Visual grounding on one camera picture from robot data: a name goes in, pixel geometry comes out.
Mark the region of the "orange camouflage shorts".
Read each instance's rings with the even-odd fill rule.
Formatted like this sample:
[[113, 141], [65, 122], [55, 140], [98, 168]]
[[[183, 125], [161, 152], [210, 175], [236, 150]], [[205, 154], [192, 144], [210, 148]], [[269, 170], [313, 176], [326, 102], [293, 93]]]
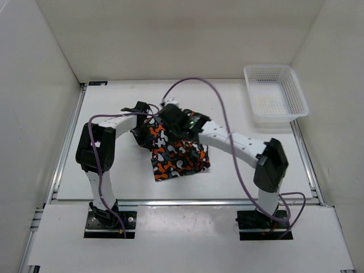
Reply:
[[209, 147], [197, 140], [169, 142], [167, 129], [159, 116], [147, 118], [145, 148], [151, 153], [151, 165], [156, 182], [194, 175], [210, 168]]

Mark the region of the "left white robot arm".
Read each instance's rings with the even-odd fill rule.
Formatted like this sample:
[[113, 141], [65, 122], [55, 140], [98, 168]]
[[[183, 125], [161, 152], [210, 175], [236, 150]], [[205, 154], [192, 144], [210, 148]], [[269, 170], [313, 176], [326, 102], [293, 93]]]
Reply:
[[131, 132], [139, 146], [150, 150], [152, 137], [144, 124], [150, 116], [149, 104], [138, 101], [134, 108], [123, 108], [116, 115], [95, 115], [82, 128], [76, 162], [90, 182], [93, 194], [90, 208], [95, 218], [107, 228], [122, 226], [110, 180], [116, 140]]

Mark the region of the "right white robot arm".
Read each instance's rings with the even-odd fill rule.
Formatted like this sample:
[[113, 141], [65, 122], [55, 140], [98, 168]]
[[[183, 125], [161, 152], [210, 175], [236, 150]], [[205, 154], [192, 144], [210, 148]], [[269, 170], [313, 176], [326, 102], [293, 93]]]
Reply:
[[[167, 129], [170, 140], [198, 140], [201, 144], [215, 147], [232, 155], [239, 182], [247, 197], [255, 205], [255, 220], [267, 228], [274, 222], [285, 224], [291, 218], [290, 208], [287, 217], [276, 216], [280, 186], [286, 175], [288, 159], [281, 142], [275, 138], [268, 142], [251, 139], [230, 131], [229, 126], [217, 124], [208, 116], [195, 113], [189, 116], [175, 104], [162, 104], [159, 117]], [[239, 173], [237, 159], [243, 160], [254, 172], [253, 182], [258, 187], [258, 199], [254, 200]]]

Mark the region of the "black corner label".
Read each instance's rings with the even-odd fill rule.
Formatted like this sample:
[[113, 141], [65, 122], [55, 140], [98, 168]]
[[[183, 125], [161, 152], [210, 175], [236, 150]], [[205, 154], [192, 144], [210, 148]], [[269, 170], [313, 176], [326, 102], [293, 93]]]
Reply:
[[89, 86], [106, 86], [108, 81], [89, 81]]

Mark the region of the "white plastic basket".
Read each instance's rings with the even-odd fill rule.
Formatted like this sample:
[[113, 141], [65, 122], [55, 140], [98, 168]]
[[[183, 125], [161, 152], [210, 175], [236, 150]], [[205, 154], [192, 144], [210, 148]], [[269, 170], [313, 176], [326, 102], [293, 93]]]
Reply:
[[290, 66], [254, 64], [245, 66], [243, 72], [256, 123], [281, 125], [309, 114], [304, 93]]

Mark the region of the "aluminium front rail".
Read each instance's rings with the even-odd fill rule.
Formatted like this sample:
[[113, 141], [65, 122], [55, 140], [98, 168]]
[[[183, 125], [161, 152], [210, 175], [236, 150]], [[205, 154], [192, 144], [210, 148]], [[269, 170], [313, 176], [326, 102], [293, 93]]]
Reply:
[[[88, 205], [90, 200], [58, 200], [53, 199], [51, 201], [52, 205], [61, 204], [61, 205], [75, 205], [75, 204], [86, 204]], [[301, 205], [303, 203], [302, 199], [286, 199], [288, 205]], [[253, 203], [249, 200], [238, 200], [238, 199], [230, 199], [230, 200], [118, 200], [119, 206], [179, 206], [179, 205], [236, 205], [236, 206], [244, 206], [244, 205], [253, 205]], [[320, 205], [318, 198], [309, 198], [307, 199], [306, 205]]]

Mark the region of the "aluminium rail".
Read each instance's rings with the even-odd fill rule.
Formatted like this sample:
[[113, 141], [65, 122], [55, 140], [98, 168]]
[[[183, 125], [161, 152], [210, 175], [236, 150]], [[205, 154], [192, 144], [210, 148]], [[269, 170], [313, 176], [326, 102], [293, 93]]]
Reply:
[[82, 107], [82, 103], [84, 100], [84, 96], [85, 96], [85, 92], [87, 89], [88, 84], [87, 83], [82, 83], [80, 84], [80, 94], [78, 96], [77, 102], [75, 104], [75, 107], [73, 109], [72, 112], [72, 116], [71, 116], [71, 120], [70, 123], [68, 125], [68, 129], [63, 141], [63, 145], [60, 151], [60, 155], [57, 161], [57, 165], [55, 168], [55, 171], [53, 173], [53, 177], [50, 183], [50, 188], [47, 194], [47, 197], [44, 201], [44, 206], [50, 204], [52, 202], [53, 199], [53, 195], [55, 193], [57, 193], [58, 188], [59, 188], [59, 184], [60, 184], [60, 180], [63, 174], [63, 170], [67, 161], [67, 157], [68, 157], [68, 152], [69, 152], [69, 148], [71, 146], [72, 143], [72, 138], [73, 138], [73, 134], [75, 132], [75, 128], [77, 125], [77, 120], [79, 117], [79, 113]]
[[[52, 205], [61, 204], [61, 205], [75, 205], [75, 204], [86, 204], [88, 205], [90, 200], [58, 200], [53, 199], [51, 201]], [[303, 203], [302, 199], [286, 199], [288, 205], [301, 205]], [[236, 205], [236, 206], [244, 206], [244, 205], [253, 205], [253, 203], [249, 200], [238, 200], [238, 199], [230, 199], [230, 200], [118, 200], [119, 206], [179, 206], [179, 205]], [[307, 199], [306, 205], [320, 205], [318, 198], [309, 198]]]
[[295, 137], [297, 148], [301, 156], [301, 161], [303, 162], [311, 192], [313, 193], [313, 198], [315, 199], [315, 203], [319, 204], [320, 206], [326, 206], [312, 161], [310, 159], [302, 132], [300, 130], [299, 123], [297, 120], [294, 120], [290, 122], [290, 125], [293, 135]]

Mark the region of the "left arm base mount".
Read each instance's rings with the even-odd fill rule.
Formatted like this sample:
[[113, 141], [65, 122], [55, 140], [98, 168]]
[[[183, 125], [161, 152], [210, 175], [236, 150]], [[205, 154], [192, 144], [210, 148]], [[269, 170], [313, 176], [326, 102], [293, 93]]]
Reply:
[[117, 203], [112, 207], [112, 211], [119, 216], [116, 217], [108, 210], [99, 210], [90, 202], [84, 238], [134, 239], [137, 211], [119, 210]]

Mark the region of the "aluminium left side rail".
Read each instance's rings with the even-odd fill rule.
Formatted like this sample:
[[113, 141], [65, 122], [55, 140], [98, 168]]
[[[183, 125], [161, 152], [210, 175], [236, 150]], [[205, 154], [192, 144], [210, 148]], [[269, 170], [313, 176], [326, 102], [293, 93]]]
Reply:
[[73, 134], [75, 132], [75, 128], [77, 125], [77, 120], [79, 117], [79, 113], [82, 107], [82, 103], [84, 100], [84, 96], [85, 96], [85, 92], [87, 89], [88, 84], [87, 83], [82, 83], [80, 84], [80, 94], [78, 96], [77, 102], [75, 104], [75, 107], [73, 109], [72, 112], [72, 116], [71, 116], [71, 120], [70, 123], [68, 125], [68, 129], [63, 141], [63, 145], [60, 151], [60, 155], [57, 161], [57, 165], [55, 168], [55, 171], [53, 173], [53, 177], [50, 183], [50, 188], [47, 194], [47, 197], [44, 201], [44, 206], [50, 204], [52, 202], [53, 199], [53, 195], [55, 193], [57, 193], [58, 188], [59, 188], [59, 184], [60, 184], [60, 180], [63, 174], [63, 170], [67, 161], [67, 157], [68, 157], [68, 152], [69, 152], [69, 148], [71, 146], [72, 143], [72, 138], [73, 138]]

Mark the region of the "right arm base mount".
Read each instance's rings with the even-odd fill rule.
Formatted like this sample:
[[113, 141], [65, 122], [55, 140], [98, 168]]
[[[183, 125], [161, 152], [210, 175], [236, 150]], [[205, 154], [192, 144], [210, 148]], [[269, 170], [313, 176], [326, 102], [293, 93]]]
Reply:
[[293, 240], [289, 222], [274, 221], [257, 210], [238, 210], [235, 221], [240, 241]]

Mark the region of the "aluminium right side rail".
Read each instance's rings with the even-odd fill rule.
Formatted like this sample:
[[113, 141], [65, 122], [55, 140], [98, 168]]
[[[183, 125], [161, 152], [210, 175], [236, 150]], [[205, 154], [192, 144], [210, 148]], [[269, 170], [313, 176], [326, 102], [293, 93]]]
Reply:
[[315, 199], [315, 203], [319, 204], [320, 206], [326, 206], [312, 161], [310, 159], [302, 132], [300, 130], [299, 123], [297, 120], [294, 120], [290, 122], [290, 125], [293, 135], [295, 137], [297, 148], [301, 156], [301, 161], [303, 162], [311, 192], [313, 193], [313, 198]]

